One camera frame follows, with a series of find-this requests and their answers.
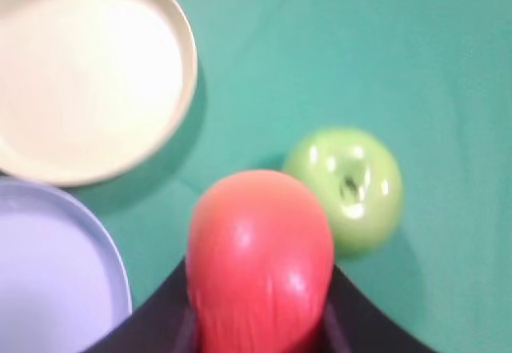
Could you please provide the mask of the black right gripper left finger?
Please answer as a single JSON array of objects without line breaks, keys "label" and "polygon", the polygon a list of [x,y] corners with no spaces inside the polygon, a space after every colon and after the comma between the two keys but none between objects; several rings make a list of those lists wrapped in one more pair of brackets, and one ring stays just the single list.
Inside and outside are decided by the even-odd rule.
[{"label": "black right gripper left finger", "polygon": [[186,291],[182,260],[163,284],[124,322],[86,349],[89,353],[199,351],[197,317]]}]

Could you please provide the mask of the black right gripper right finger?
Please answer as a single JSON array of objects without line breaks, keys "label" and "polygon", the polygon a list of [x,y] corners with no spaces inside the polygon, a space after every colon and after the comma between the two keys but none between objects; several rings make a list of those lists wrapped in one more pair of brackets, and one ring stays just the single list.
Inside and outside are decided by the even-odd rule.
[{"label": "black right gripper right finger", "polygon": [[333,265],[319,336],[320,352],[436,352],[372,303]]}]

